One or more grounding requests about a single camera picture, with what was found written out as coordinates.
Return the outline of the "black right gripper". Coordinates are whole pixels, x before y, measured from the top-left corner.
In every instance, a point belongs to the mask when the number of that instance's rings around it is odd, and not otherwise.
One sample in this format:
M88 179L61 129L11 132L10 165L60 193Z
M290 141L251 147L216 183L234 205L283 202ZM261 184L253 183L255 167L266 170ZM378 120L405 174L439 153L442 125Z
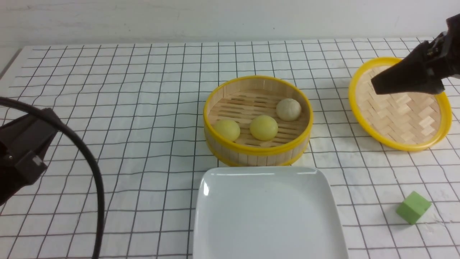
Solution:
M378 95L424 93L438 95L445 87L441 79L460 75L460 15L446 20L447 31L431 43L424 41L397 64L371 79ZM427 57L427 69L424 65Z

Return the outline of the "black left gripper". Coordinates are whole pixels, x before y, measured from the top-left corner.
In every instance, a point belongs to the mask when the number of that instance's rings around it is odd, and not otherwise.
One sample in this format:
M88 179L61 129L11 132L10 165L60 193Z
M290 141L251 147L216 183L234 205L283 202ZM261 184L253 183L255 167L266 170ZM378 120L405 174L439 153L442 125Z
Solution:
M43 160L57 132L49 123L30 114L1 126L1 205L22 187L33 185L47 169Z

